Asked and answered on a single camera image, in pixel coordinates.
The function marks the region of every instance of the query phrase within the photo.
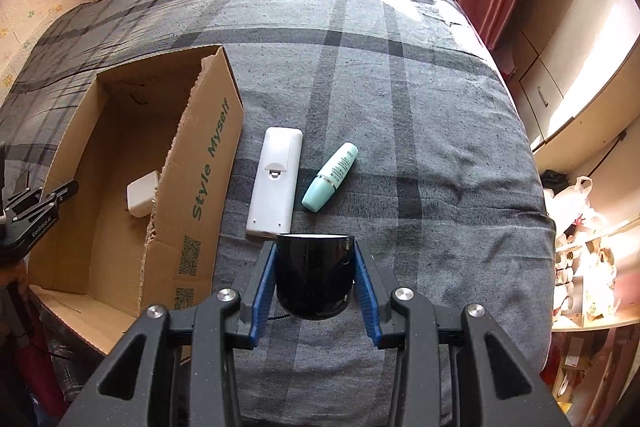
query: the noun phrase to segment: bolt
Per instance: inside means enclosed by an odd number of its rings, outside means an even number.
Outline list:
[[[225,288],[218,292],[218,300],[223,302],[229,302],[236,298],[236,292],[231,288]]]
[[[469,306],[466,307],[466,312],[472,317],[482,317],[485,309],[482,304],[469,304]]]
[[[150,319],[159,319],[164,315],[164,308],[158,304],[154,304],[153,306],[149,306],[146,310],[146,316]]]
[[[414,291],[411,288],[398,288],[394,294],[400,301],[410,301],[414,298]]]

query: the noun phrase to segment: mattress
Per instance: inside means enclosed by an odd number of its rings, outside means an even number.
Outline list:
[[[353,234],[402,285],[435,304],[485,304],[542,369],[554,226],[522,123],[454,0],[78,6],[36,44],[0,109],[8,189],[24,169],[44,181],[94,71],[217,43],[226,48],[246,115],[214,289],[230,285],[260,250],[244,226],[264,132],[295,127],[304,133],[295,232]],[[350,174],[320,212],[307,212],[304,190],[347,140],[360,150]],[[281,313],[274,302],[271,314]],[[236,353],[242,415],[279,424],[383,425],[394,360],[392,350],[373,348],[356,301],[326,321],[270,321],[256,349]],[[442,390],[446,421],[447,371]]]

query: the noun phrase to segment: white remote control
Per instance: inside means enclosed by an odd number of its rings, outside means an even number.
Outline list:
[[[246,220],[248,235],[274,237],[291,231],[301,151],[300,129],[267,129]]]

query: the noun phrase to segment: bedsheet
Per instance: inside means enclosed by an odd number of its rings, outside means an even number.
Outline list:
[[[43,181],[93,71],[221,43],[246,110],[214,289],[251,266],[244,235],[268,126],[302,129],[292,229],[350,233],[436,304],[484,303],[536,369],[550,339],[554,226],[524,128],[454,0],[102,0],[60,17],[0,109],[7,185]],[[346,140],[360,155],[317,214],[304,190]],[[282,313],[274,302],[271,314]],[[321,322],[268,323],[238,352],[242,414],[270,423],[386,422],[395,354],[366,336],[357,302]],[[446,363],[446,352],[442,352]],[[450,378],[442,380],[443,421]]]

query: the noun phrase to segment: bottle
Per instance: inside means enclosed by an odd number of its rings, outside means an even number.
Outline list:
[[[357,156],[358,148],[353,143],[344,143],[318,171],[302,198],[302,204],[311,212],[320,210],[334,195]]]

